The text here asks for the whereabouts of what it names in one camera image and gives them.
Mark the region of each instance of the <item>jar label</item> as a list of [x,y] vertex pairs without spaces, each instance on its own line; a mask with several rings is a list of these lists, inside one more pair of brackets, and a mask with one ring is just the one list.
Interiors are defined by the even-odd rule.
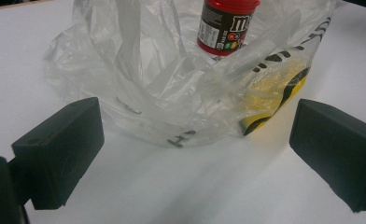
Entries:
[[198,39],[211,49],[235,51],[241,48],[253,13],[233,14],[204,4]]

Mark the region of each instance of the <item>plastic bag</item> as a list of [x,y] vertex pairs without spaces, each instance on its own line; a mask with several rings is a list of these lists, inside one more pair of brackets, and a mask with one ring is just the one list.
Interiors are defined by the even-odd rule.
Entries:
[[67,103],[96,96],[105,124],[163,146],[245,135],[305,81],[337,0],[262,0],[246,46],[196,43],[203,0],[76,0],[44,58]]

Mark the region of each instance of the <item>red lid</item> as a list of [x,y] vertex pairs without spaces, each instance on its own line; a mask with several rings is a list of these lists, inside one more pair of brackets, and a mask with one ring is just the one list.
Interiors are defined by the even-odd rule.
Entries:
[[211,7],[233,13],[253,12],[260,4],[259,0],[205,0]]

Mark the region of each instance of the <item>white surface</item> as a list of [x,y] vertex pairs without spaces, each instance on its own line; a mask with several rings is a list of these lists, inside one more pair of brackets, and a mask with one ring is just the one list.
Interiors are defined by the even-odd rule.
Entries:
[[[0,156],[63,107],[41,58],[71,25],[72,0],[0,9]],[[366,223],[289,147],[299,98],[366,122],[366,8],[338,7],[306,85],[263,128],[197,148],[159,148],[106,128],[66,207],[32,223]]]

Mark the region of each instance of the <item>red jar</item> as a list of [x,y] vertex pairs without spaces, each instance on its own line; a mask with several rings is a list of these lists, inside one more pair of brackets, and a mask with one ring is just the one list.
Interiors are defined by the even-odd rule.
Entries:
[[241,48],[259,0],[205,0],[198,45],[226,56]]

